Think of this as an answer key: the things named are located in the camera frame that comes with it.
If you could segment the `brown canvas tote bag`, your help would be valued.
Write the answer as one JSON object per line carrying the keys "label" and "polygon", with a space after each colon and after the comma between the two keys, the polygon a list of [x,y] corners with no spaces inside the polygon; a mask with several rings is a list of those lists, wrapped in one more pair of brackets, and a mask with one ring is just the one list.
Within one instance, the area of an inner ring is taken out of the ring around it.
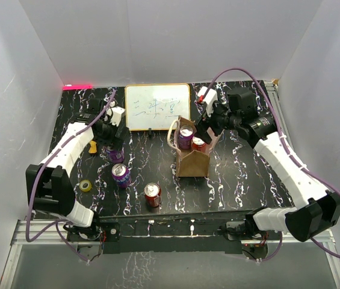
{"label": "brown canvas tote bag", "polygon": [[178,144],[178,137],[180,135],[180,128],[183,125],[189,125],[192,129],[196,130],[194,123],[179,116],[176,120],[172,121],[167,133],[167,144],[171,149],[176,152],[176,176],[177,177],[208,177],[210,154],[223,135],[223,132],[215,136],[212,129],[207,130],[208,136],[212,141],[206,145],[204,152],[195,151],[192,149],[181,149]]}

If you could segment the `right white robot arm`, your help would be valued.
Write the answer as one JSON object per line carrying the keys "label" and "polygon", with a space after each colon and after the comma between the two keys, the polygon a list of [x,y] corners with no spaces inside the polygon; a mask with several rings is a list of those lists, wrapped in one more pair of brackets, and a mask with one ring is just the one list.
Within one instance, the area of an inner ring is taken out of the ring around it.
{"label": "right white robot arm", "polygon": [[224,130],[234,130],[274,170],[292,197],[293,207],[256,209],[246,215],[243,230],[254,239],[267,231],[289,232],[305,242],[336,225],[340,216],[340,196],[304,172],[300,160],[293,162],[293,151],[286,136],[277,132],[269,114],[259,114],[253,93],[239,87],[227,93],[227,103],[218,100],[215,90],[202,87],[197,103],[203,112],[195,121],[196,137],[211,144]]}

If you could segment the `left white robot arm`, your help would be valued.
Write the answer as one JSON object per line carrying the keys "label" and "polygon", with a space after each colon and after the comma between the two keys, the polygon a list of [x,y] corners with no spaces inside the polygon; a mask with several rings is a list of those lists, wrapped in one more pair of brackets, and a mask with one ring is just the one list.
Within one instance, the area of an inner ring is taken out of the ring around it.
{"label": "left white robot arm", "polygon": [[125,114],[126,110],[113,100],[93,98],[87,109],[71,118],[51,153],[38,165],[31,164],[26,169],[28,205],[32,211],[81,227],[81,234],[88,240],[100,236],[101,225],[93,220],[94,212],[76,199],[70,173],[91,141],[116,150],[122,148],[129,132]]}

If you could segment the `red cola can front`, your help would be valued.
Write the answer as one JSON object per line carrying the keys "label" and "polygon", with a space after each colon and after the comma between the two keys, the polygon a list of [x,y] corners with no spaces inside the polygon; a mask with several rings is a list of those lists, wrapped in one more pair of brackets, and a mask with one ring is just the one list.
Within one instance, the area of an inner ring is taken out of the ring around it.
{"label": "red cola can front", "polygon": [[156,183],[148,183],[144,188],[144,196],[148,206],[156,208],[161,204],[161,188]]}

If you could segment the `red cola can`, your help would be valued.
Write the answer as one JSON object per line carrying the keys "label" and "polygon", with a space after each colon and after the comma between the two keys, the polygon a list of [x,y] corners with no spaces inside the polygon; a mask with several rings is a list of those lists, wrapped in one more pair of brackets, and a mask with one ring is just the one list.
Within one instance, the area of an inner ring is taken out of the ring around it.
{"label": "red cola can", "polygon": [[161,204],[161,188],[156,183],[148,183],[144,188],[144,196],[148,206],[156,208]]}
{"label": "red cola can", "polygon": [[191,142],[191,149],[193,151],[199,151],[199,152],[205,153],[206,152],[206,143],[202,139],[194,136],[192,138],[192,142]]}

